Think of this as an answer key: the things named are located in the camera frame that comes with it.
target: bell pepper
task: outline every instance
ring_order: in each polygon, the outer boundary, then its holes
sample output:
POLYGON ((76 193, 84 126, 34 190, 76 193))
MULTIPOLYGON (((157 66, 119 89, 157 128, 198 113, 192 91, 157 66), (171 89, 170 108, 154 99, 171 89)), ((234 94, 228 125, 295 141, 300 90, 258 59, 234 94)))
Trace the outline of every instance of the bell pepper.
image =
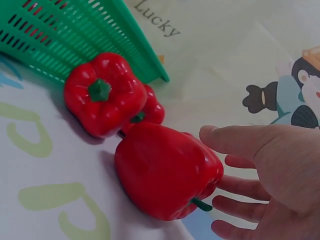
POLYGON ((90 135, 105 138, 141 112, 147 93, 128 62, 107 52, 71 72, 65 82, 64 100, 90 135))
POLYGON ((120 131, 123 136, 127 135, 130 128, 136 123, 149 122, 162 124, 165 120, 165 108, 158 102, 155 91, 147 84, 144 84, 144 88, 147 94, 146 103, 137 116, 124 124, 120 131))
POLYGON ((224 168, 215 153, 189 133, 150 122, 135 124, 114 156, 123 189, 144 213, 162 221, 182 219, 216 189, 224 168))

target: green stem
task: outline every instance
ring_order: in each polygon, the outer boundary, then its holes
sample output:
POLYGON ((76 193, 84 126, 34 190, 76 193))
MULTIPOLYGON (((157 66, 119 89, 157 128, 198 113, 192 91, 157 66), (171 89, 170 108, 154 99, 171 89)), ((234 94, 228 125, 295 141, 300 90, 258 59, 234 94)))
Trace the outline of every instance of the green stem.
POLYGON ((197 197, 192 198, 190 202, 205 212, 210 212, 213 209, 212 206, 210 206, 209 204, 206 204, 205 202, 201 201, 197 197))
POLYGON ((108 101, 110 90, 111 86, 100 78, 88 87, 89 96, 92 102, 108 101))
POLYGON ((145 118, 145 113, 144 112, 140 112, 137 116, 132 118, 130 120, 130 122, 133 123, 133 124, 137 124, 137 123, 142 122, 144 118, 145 118))

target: green plastic basket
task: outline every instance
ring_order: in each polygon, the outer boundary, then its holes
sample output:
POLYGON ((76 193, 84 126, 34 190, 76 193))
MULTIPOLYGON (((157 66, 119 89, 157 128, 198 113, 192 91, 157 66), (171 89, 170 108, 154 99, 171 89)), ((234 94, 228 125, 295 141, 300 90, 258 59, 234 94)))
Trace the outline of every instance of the green plastic basket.
POLYGON ((103 52, 122 55, 143 82, 169 77, 123 0, 1 0, 0 52, 65 82, 103 52))

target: cartoon character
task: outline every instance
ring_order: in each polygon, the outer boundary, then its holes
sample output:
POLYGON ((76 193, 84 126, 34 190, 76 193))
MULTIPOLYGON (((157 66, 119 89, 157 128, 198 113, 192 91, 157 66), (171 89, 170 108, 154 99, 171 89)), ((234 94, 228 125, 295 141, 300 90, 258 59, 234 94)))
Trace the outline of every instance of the cartoon character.
POLYGON ((250 85, 242 104, 252 114, 263 109, 277 111, 271 124, 286 124, 310 129, 320 126, 320 46, 304 50, 292 66, 291 73, 281 74, 279 81, 265 88, 250 85))

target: yellow hat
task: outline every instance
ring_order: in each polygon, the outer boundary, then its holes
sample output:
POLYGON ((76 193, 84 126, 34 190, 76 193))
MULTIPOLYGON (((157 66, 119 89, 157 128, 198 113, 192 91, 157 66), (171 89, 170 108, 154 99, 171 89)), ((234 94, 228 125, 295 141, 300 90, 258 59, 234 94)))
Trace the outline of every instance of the yellow hat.
POLYGON ((304 50, 302 52, 302 58, 320 71, 320 46, 304 50))

